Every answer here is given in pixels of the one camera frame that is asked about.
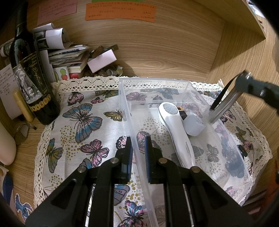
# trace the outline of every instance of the elephant illustration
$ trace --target elephant illustration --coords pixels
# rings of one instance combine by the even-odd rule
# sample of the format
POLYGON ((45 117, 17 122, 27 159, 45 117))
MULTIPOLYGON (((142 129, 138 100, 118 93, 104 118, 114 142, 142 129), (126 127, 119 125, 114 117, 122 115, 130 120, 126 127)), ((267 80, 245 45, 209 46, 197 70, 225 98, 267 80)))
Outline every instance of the elephant illustration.
POLYGON ((23 71, 23 69, 19 68, 17 69, 17 71, 15 72, 15 76, 17 79, 18 84, 20 85, 20 87, 22 88, 22 92, 25 93, 29 99, 32 98, 32 96, 36 96, 38 94, 38 89, 36 88, 36 86, 33 84, 33 82, 30 80, 30 78, 27 76, 27 74, 23 71), (34 94, 30 94, 30 89, 28 88, 32 88, 34 94))

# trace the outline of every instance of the clear plastic container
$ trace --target clear plastic container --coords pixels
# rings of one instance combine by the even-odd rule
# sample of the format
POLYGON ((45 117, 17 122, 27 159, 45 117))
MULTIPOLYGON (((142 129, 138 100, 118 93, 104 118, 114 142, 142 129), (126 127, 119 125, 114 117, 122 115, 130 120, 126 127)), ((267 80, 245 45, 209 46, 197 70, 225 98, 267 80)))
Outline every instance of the clear plastic container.
POLYGON ((151 136, 153 147, 165 158, 180 165, 169 132, 160 123, 158 107, 171 102, 186 113, 194 112, 206 124, 198 136, 189 136, 196 165, 209 175, 236 202, 240 203, 251 179, 238 150, 221 120, 207 121, 210 106, 189 81, 153 78, 120 78, 119 105, 126 134, 131 136, 139 177, 151 226, 159 226, 156 208, 163 205, 163 186, 147 181, 144 138, 151 136))

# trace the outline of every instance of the eyeglasses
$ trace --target eyeglasses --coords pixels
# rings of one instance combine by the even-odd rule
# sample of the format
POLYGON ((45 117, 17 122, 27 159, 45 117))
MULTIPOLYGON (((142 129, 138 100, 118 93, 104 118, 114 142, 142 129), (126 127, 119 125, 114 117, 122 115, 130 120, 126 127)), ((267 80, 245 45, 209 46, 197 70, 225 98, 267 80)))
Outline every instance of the eyeglasses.
POLYGON ((16 145, 21 145, 24 143, 24 141, 28 137, 30 128, 32 128, 34 130, 37 129, 34 125, 30 124, 29 122, 26 122, 25 124, 23 124, 17 128, 15 136, 14 136, 16 145))

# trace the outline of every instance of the plastic bin divider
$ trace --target plastic bin divider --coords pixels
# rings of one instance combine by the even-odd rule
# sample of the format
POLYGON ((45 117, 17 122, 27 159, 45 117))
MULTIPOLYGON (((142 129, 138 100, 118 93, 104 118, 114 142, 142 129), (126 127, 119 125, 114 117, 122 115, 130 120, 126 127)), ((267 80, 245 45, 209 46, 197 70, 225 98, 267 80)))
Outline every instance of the plastic bin divider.
POLYGON ((154 209, 153 202, 152 202, 152 199, 151 199, 151 195, 150 195, 150 192, 149 192, 147 176, 145 174, 145 171, 143 170, 143 169, 146 169, 146 165, 144 165, 142 163, 141 158, 140 158, 140 150, 139 150, 139 147, 138 147, 138 142, 136 140, 136 134, 135 134, 134 129, 133 129, 131 116, 130 116, 130 111, 129 111, 129 108, 128 108, 128 102, 126 100, 126 96, 125 96, 125 92, 124 92, 124 86, 123 86, 123 83, 121 83, 121 82, 122 82, 122 80, 119 80, 119 90, 122 90, 122 92, 120 92, 120 99, 122 99, 121 104, 123 104, 123 108, 124 108, 124 111, 125 111, 125 115, 126 115, 126 118, 127 118, 128 125, 129 125, 129 133, 130 133, 130 136, 131 136, 133 151, 134 151, 134 155, 135 155, 135 159, 136 159, 136 162, 137 162, 137 167, 138 167, 138 171, 139 171, 139 175, 140 175, 140 182, 141 182, 141 186, 142 186, 142 190, 143 190, 143 196, 144 196, 144 200, 145 200, 145 207, 147 209, 149 222, 150 222, 151 226, 152 227, 159 227, 158 222, 157 222, 157 218, 156 218, 156 214, 155 214, 155 209, 154 209))

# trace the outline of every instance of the white massager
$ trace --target white massager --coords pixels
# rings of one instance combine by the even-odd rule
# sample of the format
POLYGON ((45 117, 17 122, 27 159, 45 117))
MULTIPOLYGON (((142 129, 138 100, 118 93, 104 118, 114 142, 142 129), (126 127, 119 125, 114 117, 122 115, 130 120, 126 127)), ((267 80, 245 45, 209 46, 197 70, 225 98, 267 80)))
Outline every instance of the white massager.
POLYGON ((159 119, 168 129, 174 149, 183 167, 191 168, 196 165, 192 145, 182 124, 182 118, 173 103, 164 102, 159 106, 159 119))

